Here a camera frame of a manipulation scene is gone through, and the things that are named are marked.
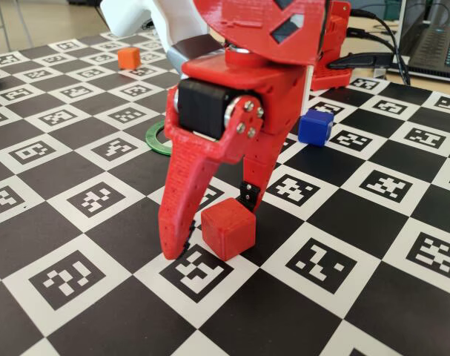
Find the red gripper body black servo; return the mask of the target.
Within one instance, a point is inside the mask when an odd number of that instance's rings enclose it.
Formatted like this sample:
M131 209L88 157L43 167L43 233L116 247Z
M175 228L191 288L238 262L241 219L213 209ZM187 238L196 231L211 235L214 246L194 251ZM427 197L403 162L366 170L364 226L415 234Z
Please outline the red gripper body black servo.
M300 113L305 68L272 62L255 53L225 51L182 66L187 79L177 88L179 127L221 139L239 98L251 96L261 108L262 129L278 134Z

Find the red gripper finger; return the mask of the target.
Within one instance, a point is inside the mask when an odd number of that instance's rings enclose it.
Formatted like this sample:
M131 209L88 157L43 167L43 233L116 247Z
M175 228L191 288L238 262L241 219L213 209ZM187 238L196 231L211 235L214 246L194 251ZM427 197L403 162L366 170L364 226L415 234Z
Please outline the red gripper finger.
M222 137L211 141L179 126L173 106L178 90L168 93L165 135L172 140L165 190L159 208L159 238L167 259L176 259L185 249L190 227L211 178L222 163L236 164L259 133L261 103L255 96L241 95L232 102L231 118Z
M252 212L262 201L286 137L287 133L259 133L245 153L239 201Z

